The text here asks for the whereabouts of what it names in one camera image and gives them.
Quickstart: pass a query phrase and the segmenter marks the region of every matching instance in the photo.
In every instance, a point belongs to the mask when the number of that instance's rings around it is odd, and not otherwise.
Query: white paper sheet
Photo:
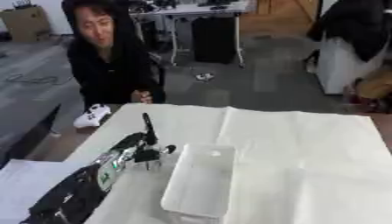
[[[81,165],[11,160],[0,170],[0,223],[17,224],[45,193]]]
[[[168,157],[173,161],[156,172],[128,169],[86,224],[170,224],[159,202],[187,143],[237,149],[225,224],[366,223],[357,213],[367,224],[392,221],[392,192],[383,182],[384,174],[392,176],[392,159],[371,119],[362,116],[132,104],[68,161],[90,162],[142,130],[143,112],[150,114],[161,144],[178,146]],[[298,169],[315,174],[298,178]]]

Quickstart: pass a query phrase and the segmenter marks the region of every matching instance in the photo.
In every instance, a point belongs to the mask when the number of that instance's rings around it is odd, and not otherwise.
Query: white table
[[[179,4],[175,9],[169,10],[157,10],[148,13],[130,14],[132,18],[136,18],[136,28],[141,33],[140,24],[137,22],[138,17],[142,16],[166,16],[170,17],[169,21],[171,30],[171,41],[173,44],[173,50],[171,55],[171,63],[176,66],[177,53],[179,52],[179,45],[177,41],[177,26],[176,23],[180,18],[183,17],[197,17],[197,16],[212,16],[212,15],[227,15],[233,14],[235,18],[235,49],[240,61],[240,66],[244,66],[244,60],[242,57],[241,48],[241,37],[240,37],[240,14],[246,11],[252,11],[255,8],[255,2],[253,0],[243,0],[240,2],[233,2],[227,5],[225,10],[210,10],[212,6],[199,7],[196,3],[192,4]]]
[[[392,187],[376,192],[370,187],[392,182],[392,160],[368,117],[126,105],[66,162],[89,163],[126,135],[143,130],[143,112],[150,114],[160,143],[176,144],[179,150],[160,171],[130,167],[87,224],[170,223],[160,200],[180,149],[188,143],[229,144],[237,150],[225,223],[384,224],[392,220]],[[355,188],[362,182],[368,183],[365,188]],[[377,197],[365,197],[373,194]]]

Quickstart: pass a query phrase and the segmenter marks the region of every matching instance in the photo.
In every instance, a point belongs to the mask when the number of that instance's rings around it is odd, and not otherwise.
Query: robotic hand
[[[160,149],[148,114],[143,114],[145,132],[126,136],[91,165],[80,168],[65,178],[33,207],[30,217],[21,224],[81,224],[101,204],[118,180],[128,161],[158,161],[172,154],[176,146]]]

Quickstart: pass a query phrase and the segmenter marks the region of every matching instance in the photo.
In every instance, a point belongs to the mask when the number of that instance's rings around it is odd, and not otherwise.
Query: transparent plastic box
[[[235,149],[188,144],[161,201],[173,224],[222,223],[228,211]]]

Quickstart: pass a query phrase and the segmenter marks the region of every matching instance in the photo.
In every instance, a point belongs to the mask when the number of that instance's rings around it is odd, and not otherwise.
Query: white wall
[[[16,0],[0,0],[0,10],[11,9],[12,3]],[[61,9],[61,0],[31,0],[33,4],[37,4],[44,8],[48,17],[49,23],[52,27],[52,32],[55,34],[72,33],[71,27],[68,24],[66,16]],[[0,23],[0,31],[5,31],[6,28],[3,23]]]

